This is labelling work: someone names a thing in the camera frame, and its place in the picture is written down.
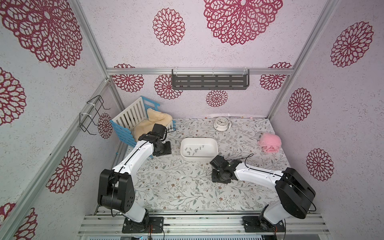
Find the table surface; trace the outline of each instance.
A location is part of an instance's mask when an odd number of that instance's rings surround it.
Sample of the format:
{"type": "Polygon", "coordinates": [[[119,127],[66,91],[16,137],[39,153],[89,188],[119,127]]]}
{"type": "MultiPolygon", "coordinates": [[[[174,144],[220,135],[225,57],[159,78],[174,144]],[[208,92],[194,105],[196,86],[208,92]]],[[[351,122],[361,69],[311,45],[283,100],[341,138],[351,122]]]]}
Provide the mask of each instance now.
{"type": "Polygon", "coordinates": [[[209,161],[186,161],[180,143],[186,137],[211,137],[219,155],[237,159],[253,153],[248,165],[285,170],[289,163],[282,149],[275,154],[261,151],[257,141],[265,132],[274,133],[268,119],[230,118],[225,132],[213,128],[214,119],[177,118],[177,131],[168,134],[172,154],[148,159],[137,172],[136,201],[147,209],[261,211],[278,199],[274,189],[246,182],[212,183],[209,161]]]}

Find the red flower pattern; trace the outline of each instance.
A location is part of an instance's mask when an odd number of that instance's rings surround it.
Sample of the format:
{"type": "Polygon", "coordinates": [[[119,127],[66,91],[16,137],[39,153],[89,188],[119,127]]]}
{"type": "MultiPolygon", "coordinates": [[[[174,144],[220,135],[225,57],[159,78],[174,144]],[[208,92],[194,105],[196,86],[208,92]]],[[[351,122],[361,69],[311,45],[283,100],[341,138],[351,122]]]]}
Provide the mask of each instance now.
{"type": "Polygon", "coordinates": [[[312,108],[312,98],[309,91],[299,88],[294,91],[289,98],[288,113],[292,120],[300,122],[310,113],[312,108]]]}
{"type": "Polygon", "coordinates": [[[82,168],[83,160],[79,150],[73,146],[70,147],[59,166],[57,166],[55,173],[47,182],[46,187],[55,193],[64,193],[70,190],[79,180],[82,168]]]}
{"type": "Polygon", "coordinates": [[[165,74],[156,78],[155,91],[160,97],[165,99],[175,99],[183,92],[182,90],[174,90],[172,88],[172,76],[165,74]]]}
{"type": "Polygon", "coordinates": [[[333,65],[343,68],[357,62],[369,49],[372,36],[372,26],[367,22],[355,23],[342,31],[331,51],[333,65]]]}
{"type": "Polygon", "coordinates": [[[15,205],[16,204],[9,202],[0,207],[0,226],[3,224],[4,220],[7,218],[8,214],[11,212],[15,205]]]}
{"type": "Polygon", "coordinates": [[[164,45],[175,45],[184,37],[183,18],[175,10],[163,8],[157,12],[153,20],[153,30],[156,38],[164,45]]]}
{"type": "MultiPolygon", "coordinates": [[[[134,68],[129,64],[118,64],[115,68],[134,68]]],[[[113,81],[116,86],[127,92],[137,92],[143,88],[144,78],[141,74],[130,74],[130,75],[113,75],[113,81]]]]}
{"type": "Polygon", "coordinates": [[[67,0],[2,0],[0,15],[39,61],[67,68],[80,59],[83,37],[67,0]]]}
{"type": "Polygon", "coordinates": [[[0,68],[0,126],[18,119],[26,106],[24,88],[0,68]]]}
{"type": "Polygon", "coordinates": [[[333,175],[333,161],[326,151],[315,148],[308,153],[307,168],[317,180],[326,181],[333,175]]]}
{"type": "Polygon", "coordinates": [[[22,225],[16,231],[14,237],[15,240],[31,240],[35,236],[35,230],[37,227],[37,214],[35,213],[35,208],[29,210],[28,216],[23,220],[22,225]]]}
{"type": "Polygon", "coordinates": [[[275,20],[283,0],[204,0],[207,27],[222,43],[254,40],[275,20]]]}
{"type": "Polygon", "coordinates": [[[99,130],[100,136],[104,139],[109,138],[112,134],[113,128],[110,120],[111,120],[111,116],[108,115],[107,113],[103,113],[99,117],[97,128],[99,130]]]}
{"type": "MultiPolygon", "coordinates": [[[[269,68],[290,68],[290,67],[292,67],[290,63],[280,62],[277,64],[273,64],[269,68]]],[[[275,90],[281,87],[286,77],[287,77],[286,75],[263,74],[260,78],[260,85],[264,89],[275,90]]]]}
{"type": "Polygon", "coordinates": [[[228,100],[228,94],[224,90],[212,90],[207,94],[205,100],[211,107],[220,107],[228,100]]]}

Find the white crib slats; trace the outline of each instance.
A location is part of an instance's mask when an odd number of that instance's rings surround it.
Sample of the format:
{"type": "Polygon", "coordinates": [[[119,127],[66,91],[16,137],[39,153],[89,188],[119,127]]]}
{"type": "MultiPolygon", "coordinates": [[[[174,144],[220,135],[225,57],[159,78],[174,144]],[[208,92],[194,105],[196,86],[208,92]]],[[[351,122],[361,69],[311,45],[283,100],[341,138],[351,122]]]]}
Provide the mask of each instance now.
{"type": "MultiPolygon", "coordinates": [[[[112,121],[123,128],[133,131],[133,128],[145,119],[148,119],[147,111],[142,97],[139,97],[136,101],[124,109],[123,112],[114,117],[112,121]]],[[[173,121],[166,126],[167,129],[171,129],[172,127],[173,121]]],[[[126,133],[125,131],[119,129],[118,126],[113,126],[113,128],[122,142],[135,146],[131,132],[126,133]]]]}

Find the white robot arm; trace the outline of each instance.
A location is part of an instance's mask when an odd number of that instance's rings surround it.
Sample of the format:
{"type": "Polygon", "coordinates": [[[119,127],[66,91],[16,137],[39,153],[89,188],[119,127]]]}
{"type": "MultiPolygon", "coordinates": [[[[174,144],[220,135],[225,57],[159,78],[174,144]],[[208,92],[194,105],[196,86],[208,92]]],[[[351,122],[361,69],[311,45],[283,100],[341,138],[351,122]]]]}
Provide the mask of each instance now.
{"type": "Polygon", "coordinates": [[[249,166],[240,160],[229,162],[219,155],[210,163],[213,167],[213,182],[227,184],[231,180],[241,180],[277,191],[279,200],[265,206],[254,221],[254,225],[263,231],[281,228],[282,224],[278,223],[290,216],[304,219],[316,195],[313,188],[290,167],[285,171],[263,169],[249,166]]]}
{"type": "Polygon", "coordinates": [[[104,169],[100,174],[98,204],[120,211],[131,221],[147,225],[148,211],[135,202],[136,172],[150,155],[171,154],[170,142],[162,143],[166,137],[166,127],[155,124],[151,132],[139,137],[123,161],[112,170],[104,169]]]}

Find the pink towel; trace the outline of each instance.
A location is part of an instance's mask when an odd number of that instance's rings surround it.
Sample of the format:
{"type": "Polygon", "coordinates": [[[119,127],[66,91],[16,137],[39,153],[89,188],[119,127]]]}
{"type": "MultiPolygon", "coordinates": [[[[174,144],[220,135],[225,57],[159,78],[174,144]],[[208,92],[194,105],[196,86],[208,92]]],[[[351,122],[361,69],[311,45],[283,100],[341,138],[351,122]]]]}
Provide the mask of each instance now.
{"type": "Polygon", "coordinates": [[[276,153],[281,148],[281,139],[277,135],[266,132],[257,144],[263,149],[263,152],[276,153]]]}

